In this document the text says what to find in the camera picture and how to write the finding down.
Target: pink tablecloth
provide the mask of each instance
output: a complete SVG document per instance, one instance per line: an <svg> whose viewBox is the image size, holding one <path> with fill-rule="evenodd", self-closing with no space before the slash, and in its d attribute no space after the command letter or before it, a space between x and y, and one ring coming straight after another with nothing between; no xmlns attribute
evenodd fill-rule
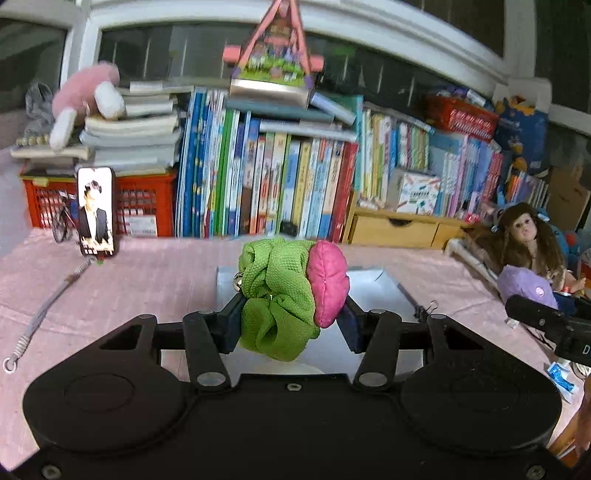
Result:
<svg viewBox="0 0 591 480"><path fill-rule="evenodd" d="M160 322L215 307L216 269L237 264L246 240L125 239L119 255L93 266L47 314L14 375L0 374L0 462L14 468L36 450L21 411L29 383L53 365L141 313ZM471 328L540 371L553 359L527 332L512 330L496 294L440 251L344 246L349 265L385 267L422 305ZM34 230L0 260L0 354L8 356L39 305L82 261L75 244ZM556 437L580 404L564 403Z"/></svg>

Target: doll hair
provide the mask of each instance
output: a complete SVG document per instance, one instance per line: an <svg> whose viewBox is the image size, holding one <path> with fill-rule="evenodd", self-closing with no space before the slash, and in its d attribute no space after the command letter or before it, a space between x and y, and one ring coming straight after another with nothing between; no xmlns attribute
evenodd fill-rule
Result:
<svg viewBox="0 0 591 480"><path fill-rule="evenodd" d="M544 266L551 273L562 271L564 259L554 232L549 224L538 217L538 212L527 203L518 203L505 210L499 218L498 229L487 235L489 238L483 239L482 246L487 249L491 258L501 268L513 265L514 267L531 269L534 259L530 250L515 240L510 230L513 223L525 213L530 215L538 231L538 256L543 260Z"/></svg>

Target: purple plush toy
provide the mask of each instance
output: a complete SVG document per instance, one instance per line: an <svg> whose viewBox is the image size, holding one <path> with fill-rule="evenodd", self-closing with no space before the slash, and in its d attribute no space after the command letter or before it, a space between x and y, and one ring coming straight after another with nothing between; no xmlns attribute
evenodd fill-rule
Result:
<svg viewBox="0 0 591 480"><path fill-rule="evenodd" d="M521 295L526 299L558 310L558 303L548 280L536 275L528 268L507 265L503 268L496 284L503 303L506 303L513 295Z"/></svg>

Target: phone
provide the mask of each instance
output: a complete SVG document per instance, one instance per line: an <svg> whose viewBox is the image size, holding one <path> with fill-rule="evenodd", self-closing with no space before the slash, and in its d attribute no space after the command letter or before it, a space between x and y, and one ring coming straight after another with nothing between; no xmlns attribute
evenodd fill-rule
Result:
<svg viewBox="0 0 591 480"><path fill-rule="evenodd" d="M78 170L78 237L82 255L116 253L115 175L108 167Z"/></svg>

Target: drawer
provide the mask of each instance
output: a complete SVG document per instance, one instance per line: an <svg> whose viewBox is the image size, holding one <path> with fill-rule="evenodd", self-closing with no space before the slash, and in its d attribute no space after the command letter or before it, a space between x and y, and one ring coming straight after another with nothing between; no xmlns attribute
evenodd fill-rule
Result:
<svg viewBox="0 0 591 480"><path fill-rule="evenodd" d="M452 238L463 238L464 237L464 230L459 225L445 225L444 223L440 223L439 227L437 228L437 233L435 234L435 238L433 239L433 248L437 248L438 250L445 249L447 242L449 242Z"/></svg>
<svg viewBox="0 0 591 480"><path fill-rule="evenodd" d="M351 243L377 247L430 248L437 224L420 220L393 220L357 216Z"/></svg>

